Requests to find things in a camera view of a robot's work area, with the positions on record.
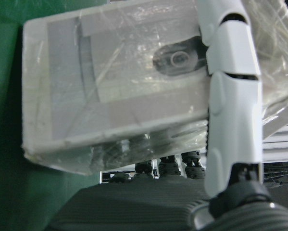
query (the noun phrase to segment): black rubber part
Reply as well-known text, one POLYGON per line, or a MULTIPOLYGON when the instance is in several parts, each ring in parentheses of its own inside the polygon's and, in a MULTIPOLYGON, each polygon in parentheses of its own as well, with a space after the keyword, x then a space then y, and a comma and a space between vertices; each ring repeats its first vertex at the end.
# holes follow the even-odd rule
POLYGON ((274 203, 251 203, 225 213, 200 231, 288 231, 288 209, 274 203))
POLYGON ((208 199, 203 180, 182 176, 99 184, 80 190, 45 230, 187 231, 194 208, 208 199))
POLYGON ((186 166, 185 172, 188 178, 191 179, 204 179, 205 178, 205 171, 202 167, 189 167, 186 166))
POLYGON ((224 192, 211 199, 209 211, 214 218, 218 218, 241 205, 258 201, 272 201, 267 189, 255 180, 242 181, 228 186, 224 192))

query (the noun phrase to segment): green surface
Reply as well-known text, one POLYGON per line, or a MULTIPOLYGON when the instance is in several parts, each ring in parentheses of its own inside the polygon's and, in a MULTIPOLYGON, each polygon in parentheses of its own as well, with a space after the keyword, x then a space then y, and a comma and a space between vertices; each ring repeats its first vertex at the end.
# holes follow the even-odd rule
POLYGON ((21 121, 22 26, 106 0, 0 0, 0 231, 40 231, 80 188, 99 182, 29 163, 21 121))

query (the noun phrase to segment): plastic wrap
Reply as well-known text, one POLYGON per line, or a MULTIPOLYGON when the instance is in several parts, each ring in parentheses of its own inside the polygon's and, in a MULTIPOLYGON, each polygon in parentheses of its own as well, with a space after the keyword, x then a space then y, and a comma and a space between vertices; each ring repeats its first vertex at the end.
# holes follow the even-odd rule
MULTIPOLYGON (((288 11, 275 2, 244 1, 263 73, 265 135, 288 115, 288 11)), ((210 78, 199 36, 194 0, 127 1, 28 21, 26 158, 90 174, 204 147, 210 78)))

